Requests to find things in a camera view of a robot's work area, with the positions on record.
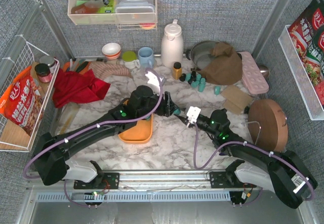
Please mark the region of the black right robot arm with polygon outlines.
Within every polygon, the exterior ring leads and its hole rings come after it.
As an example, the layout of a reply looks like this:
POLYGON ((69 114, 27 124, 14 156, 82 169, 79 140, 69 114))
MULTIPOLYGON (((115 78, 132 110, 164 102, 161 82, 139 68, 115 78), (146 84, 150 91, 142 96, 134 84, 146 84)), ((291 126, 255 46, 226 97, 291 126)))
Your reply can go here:
POLYGON ((226 109, 217 109, 210 117, 196 112, 193 117, 177 109, 175 116, 187 127, 209 134, 216 152, 239 158, 265 171, 276 196, 288 207, 296 209, 303 201, 315 197, 318 184, 294 151, 268 152, 253 145, 230 129, 226 109))

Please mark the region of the brown cardboard sheet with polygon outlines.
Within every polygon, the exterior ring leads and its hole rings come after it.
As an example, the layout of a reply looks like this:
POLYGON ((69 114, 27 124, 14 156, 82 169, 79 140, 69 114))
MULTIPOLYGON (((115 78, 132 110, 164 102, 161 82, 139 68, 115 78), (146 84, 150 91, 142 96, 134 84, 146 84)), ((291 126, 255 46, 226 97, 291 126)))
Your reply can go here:
POLYGON ((227 86, 221 95, 226 99, 223 107, 233 114, 240 115, 253 98, 235 85, 227 86))

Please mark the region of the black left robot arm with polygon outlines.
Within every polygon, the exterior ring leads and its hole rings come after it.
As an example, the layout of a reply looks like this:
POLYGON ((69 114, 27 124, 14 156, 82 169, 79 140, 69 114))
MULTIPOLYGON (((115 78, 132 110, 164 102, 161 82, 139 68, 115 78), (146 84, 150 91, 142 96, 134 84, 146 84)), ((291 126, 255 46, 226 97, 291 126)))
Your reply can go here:
POLYGON ((44 185, 53 185, 67 177, 72 167, 68 160, 97 141, 125 132, 152 114, 169 117, 178 110, 169 92, 154 94, 148 86, 139 86, 131 96, 104 116, 69 133, 43 134, 33 152, 35 168, 44 185))

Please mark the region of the orange plastic storage basket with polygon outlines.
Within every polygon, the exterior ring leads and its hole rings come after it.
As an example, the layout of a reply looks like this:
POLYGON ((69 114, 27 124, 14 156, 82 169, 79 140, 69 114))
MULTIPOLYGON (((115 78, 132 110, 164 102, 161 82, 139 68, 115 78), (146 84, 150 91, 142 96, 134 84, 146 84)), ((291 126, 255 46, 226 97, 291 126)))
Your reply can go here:
POLYGON ((149 119, 137 121, 136 126, 118 135, 119 139, 128 144, 145 144, 152 137, 153 116, 149 119))

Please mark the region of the green capsule with number 3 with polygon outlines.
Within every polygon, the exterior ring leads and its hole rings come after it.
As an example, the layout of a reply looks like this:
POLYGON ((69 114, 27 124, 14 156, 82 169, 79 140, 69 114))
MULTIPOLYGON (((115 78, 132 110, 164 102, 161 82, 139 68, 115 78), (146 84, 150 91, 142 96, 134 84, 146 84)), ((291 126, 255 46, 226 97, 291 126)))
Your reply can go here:
POLYGON ((220 92, 221 92, 221 87, 220 87, 220 86, 215 86, 215 87, 214 87, 214 94, 215 94, 215 95, 219 95, 220 92))

